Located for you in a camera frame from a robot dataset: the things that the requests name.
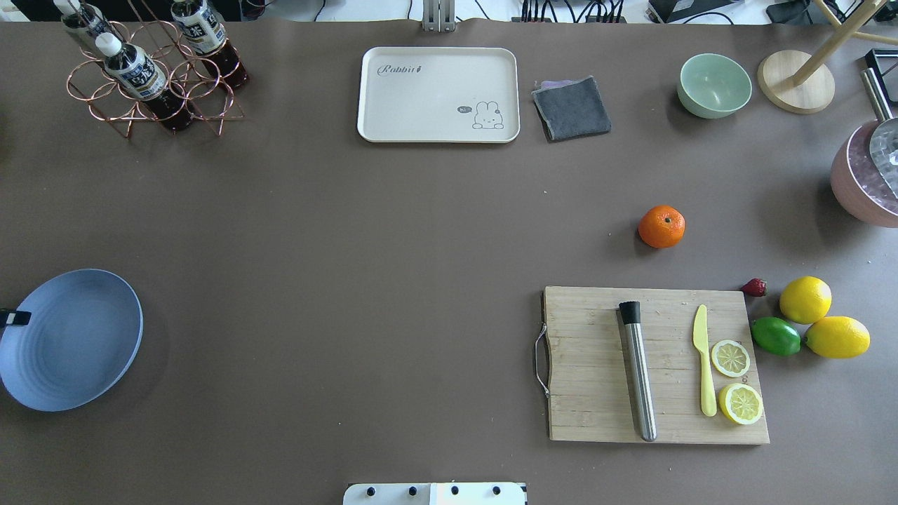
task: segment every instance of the yellow knife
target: yellow knife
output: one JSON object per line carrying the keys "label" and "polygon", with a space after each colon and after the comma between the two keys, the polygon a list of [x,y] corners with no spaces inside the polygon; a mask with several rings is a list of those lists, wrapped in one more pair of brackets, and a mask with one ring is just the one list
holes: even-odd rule
{"label": "yellow knife", "polygon": [[701,361],[701,411],[708,417],[718,413],[714,399],[714,380],[711,378],[711,359],[708,354],[708,308],[699,306],[692,325],[692,345],[699,351]]}

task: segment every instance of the green bowl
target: green bowl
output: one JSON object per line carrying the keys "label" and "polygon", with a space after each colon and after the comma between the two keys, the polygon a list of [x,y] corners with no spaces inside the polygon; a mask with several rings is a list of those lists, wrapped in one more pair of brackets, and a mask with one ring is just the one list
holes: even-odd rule
{"label": "green bowl", "polygon": [[703,53],[682,64],[676,91],[687,111],[714,120],[728,116],[748,103],[752,98],[752,80],[732,59]]}

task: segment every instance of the white bottle cap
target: white bottle cap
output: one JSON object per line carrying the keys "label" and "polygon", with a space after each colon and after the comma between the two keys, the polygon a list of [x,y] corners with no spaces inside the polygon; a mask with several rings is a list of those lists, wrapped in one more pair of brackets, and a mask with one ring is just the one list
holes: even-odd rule
{"label": "white bottle cap", "polygon": [[101,33],[96,40],[97,49],[106,56],[115,56],[121,51],[121,40],[111,33]]}
{"label": "white bottle cap", "polygon": [[66,16],[74,14],[78,9],[81,9],[81,2],[78,0],[53,0],[53,3]]}

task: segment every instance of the lime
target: lime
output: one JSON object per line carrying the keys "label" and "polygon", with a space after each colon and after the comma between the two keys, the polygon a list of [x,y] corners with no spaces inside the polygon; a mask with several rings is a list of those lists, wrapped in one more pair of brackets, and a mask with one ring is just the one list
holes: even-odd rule
{"label": "lime", "polygon": [[711,349],[711,363],[727,377],[741,377],[752,364],[748,350],[737,341],[719,341]]}
{"label": "lime", "polygon": [[801,350],[801,337],[787,321],[778,317],[762,317],[752,323],[752,338],[762,349],[788,356]]}
{"label": "lime", "polygon": [[754,424],[764,413],[761,395],[747,384],[737,382],[724,386],[718,402],[724,416],[737,424]]}
{"label": "lime", "polygon": [[816,323],[830,311],[832,291],[817,277],[799,277],[789,282],[779,296],[779,310],[799,324]]}
{"label": "lime", "polygon": [[824,358],[854,358],[867,352],[870,332],[856,319],[831,315],[805,332],[807,347]]}

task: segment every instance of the blue plate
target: blue plate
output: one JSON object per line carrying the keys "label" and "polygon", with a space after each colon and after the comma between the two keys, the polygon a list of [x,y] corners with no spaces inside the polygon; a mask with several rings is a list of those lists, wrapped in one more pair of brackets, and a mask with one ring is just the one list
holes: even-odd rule
{"label": "blue plate", "polygon": [[106,270],[48,280],[17,310],[31,312],[31,321],[5,328],[0,379],[38,411],[74,409],[105,393],[131,366],[144,332],[134,289]]}

